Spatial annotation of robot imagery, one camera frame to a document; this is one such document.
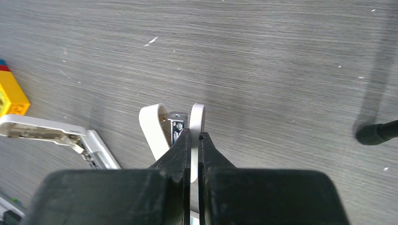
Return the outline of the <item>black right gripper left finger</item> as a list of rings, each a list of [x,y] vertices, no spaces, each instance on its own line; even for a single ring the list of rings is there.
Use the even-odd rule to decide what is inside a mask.
[[[191,132],[146,169],[63,170],[48,175],[24,225],[188,225]]]

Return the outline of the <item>white staple remover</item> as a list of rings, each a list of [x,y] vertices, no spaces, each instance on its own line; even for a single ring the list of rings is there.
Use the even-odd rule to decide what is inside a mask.
[[[163,104],[141,108],[139,124],[152,151],[155,160],[160,159],[172,146],[171,125],[167,119],[169,111]],[[191,183],[198,178],[199,134],[205,128],[205,106],[194,104],[191,109],[189,129],[191,131]]]

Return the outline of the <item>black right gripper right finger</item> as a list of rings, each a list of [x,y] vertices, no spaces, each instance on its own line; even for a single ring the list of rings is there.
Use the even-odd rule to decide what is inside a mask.
[[[332,180],[301,169],[238,168],[199,136],[199,222],[202,225],[347,225]]]

